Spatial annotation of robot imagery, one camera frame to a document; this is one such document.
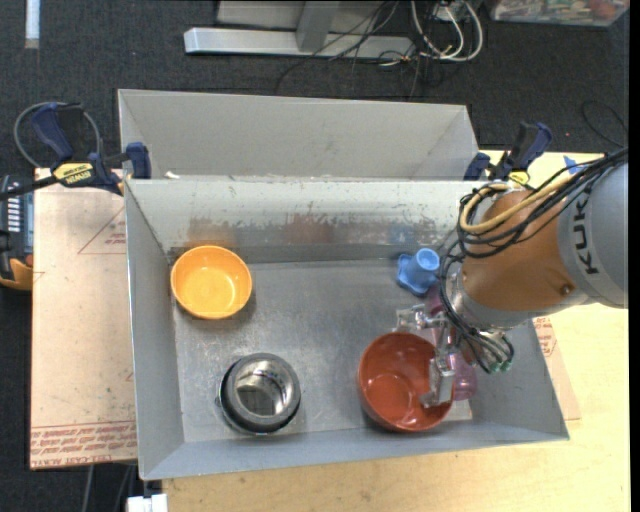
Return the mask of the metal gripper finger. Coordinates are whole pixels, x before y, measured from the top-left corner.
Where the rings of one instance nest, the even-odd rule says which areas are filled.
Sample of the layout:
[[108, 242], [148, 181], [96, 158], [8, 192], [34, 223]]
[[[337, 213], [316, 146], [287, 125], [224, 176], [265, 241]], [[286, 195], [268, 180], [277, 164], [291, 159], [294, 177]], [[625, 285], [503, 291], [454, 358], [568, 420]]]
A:
[[429, 316], [424, 304], [396, 311], [397, 330], [426, 330], [444, 328], [445, 326], [446, 317], [442, 314]]
[[429, 362], [429, 390], [419, 396], [423, 407], [435, 407], [453, 400], [455, 371], [447, 358], [434, 357]]

